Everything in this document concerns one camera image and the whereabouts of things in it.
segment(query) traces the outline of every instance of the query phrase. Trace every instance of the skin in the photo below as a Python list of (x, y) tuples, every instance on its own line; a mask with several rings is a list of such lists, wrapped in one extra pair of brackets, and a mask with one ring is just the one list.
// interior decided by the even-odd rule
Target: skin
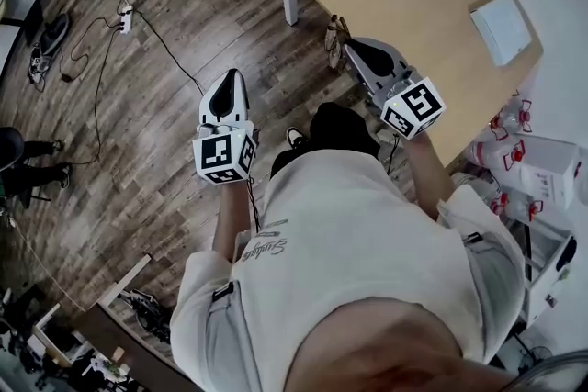
[[(429, 137), (403, 141), (419, 207), (436, 220), (437, 203), (454, 186)], [(247, 183), (220, 188), (220, 213), (213, 250), (232, 262), (235, 239), (251, 227)], [(396, 299), (368, 298), (341, 306), (300, 345), (285, 392), (497, 392), (512, 377), (462, 359), (436, 316)]]

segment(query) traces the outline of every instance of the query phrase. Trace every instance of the gray sleeve panel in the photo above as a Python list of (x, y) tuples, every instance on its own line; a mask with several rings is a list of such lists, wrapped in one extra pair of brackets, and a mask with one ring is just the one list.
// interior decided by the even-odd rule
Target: gray sleeve panel
[(232, 283), (233, 291), (210, 306), (206, 330), (210, 380), (219, 392), (261, 392), (241, 288)]
[(480, 298), (486, 359), (502, 346), (521, 311), (525, 282), (504, 247), (484, 234), (466, 242), (469, 267)]

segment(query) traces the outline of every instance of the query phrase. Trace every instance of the forearm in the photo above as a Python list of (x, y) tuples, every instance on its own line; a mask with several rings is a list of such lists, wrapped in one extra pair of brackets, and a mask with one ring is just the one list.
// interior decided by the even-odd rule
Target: forearm
[(413, 173), (418, 204), (430, 218), (436, 220), (438, 202), (447, 201), (455, 189), (449, 173), (426, 133), (413, 140), (405, 140), (403, 146)]
[(222, 185), (220, 187), (219, 220), (212, 250), (232, 262), (237, 234), (250, 228), (247, 182)]

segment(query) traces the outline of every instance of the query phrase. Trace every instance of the shoe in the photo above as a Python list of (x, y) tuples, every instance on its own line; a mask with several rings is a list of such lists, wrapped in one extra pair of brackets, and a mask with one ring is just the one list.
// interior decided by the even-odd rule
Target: shoe
[(61, 152), (64, 147), (65, 147), (65, 144), (63, 143), (62, 140), (54, 140), (53, 141), (53, 150), (54, 151)]
[(62, 165), (63, 178), (60, 181), (62, 189), (69, 188), (70, 183), (72, 182), (72, 169), (73, 167), (70, 163), (64, 163)]
[(286, 131), (286, 139), (292, 149), (297, 149), (300, 145), (309, 141), (309, 138), (296, 128), (288, 128)]

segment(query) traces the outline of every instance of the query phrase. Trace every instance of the white power strip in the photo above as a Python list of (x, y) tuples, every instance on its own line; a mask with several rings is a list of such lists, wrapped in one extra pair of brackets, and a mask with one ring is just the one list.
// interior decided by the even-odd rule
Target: white power strip
[(120, 22), (122, 23), (121, 33), (126, 35), (132, 28), (132, 6), (126, 6), (122, 9), (122, 15), (120, 16)]

